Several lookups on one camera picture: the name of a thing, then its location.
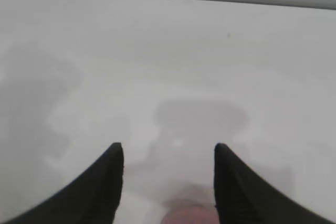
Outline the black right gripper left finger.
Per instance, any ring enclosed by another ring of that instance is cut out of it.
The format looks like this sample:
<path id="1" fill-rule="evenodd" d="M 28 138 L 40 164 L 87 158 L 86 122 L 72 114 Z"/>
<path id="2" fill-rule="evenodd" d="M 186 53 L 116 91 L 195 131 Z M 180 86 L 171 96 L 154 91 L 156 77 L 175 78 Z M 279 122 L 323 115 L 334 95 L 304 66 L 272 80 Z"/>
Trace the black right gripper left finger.
<path id="1" fill-rule="evenodd" d="M 9 223 L 113 223 L 123 170 L 122 145 L 113 143 L 70 184 Z"/>

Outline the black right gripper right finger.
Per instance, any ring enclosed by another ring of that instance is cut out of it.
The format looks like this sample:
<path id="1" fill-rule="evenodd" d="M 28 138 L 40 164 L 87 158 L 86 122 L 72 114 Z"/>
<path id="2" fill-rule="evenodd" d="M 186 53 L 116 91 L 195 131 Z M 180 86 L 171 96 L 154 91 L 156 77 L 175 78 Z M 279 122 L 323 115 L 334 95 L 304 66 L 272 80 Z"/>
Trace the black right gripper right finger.
<path id="1" fill-rule="evenodd" d="M 214 149 L 214 196 L 220 223 L 329 223 L 266 182 L 223 143 Z"/>

